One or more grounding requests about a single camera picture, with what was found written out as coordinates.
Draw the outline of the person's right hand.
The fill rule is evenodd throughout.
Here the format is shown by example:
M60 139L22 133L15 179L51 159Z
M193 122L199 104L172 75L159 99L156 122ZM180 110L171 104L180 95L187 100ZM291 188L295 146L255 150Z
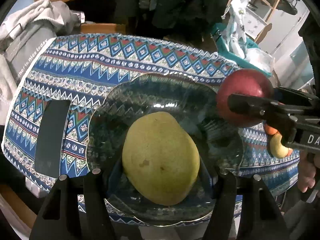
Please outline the person's right hand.
M306 152L300 152L298 164L298 188L302 193L314 187L316 181L316 168L319 168L319 154L314 156L313 162L309 162Z

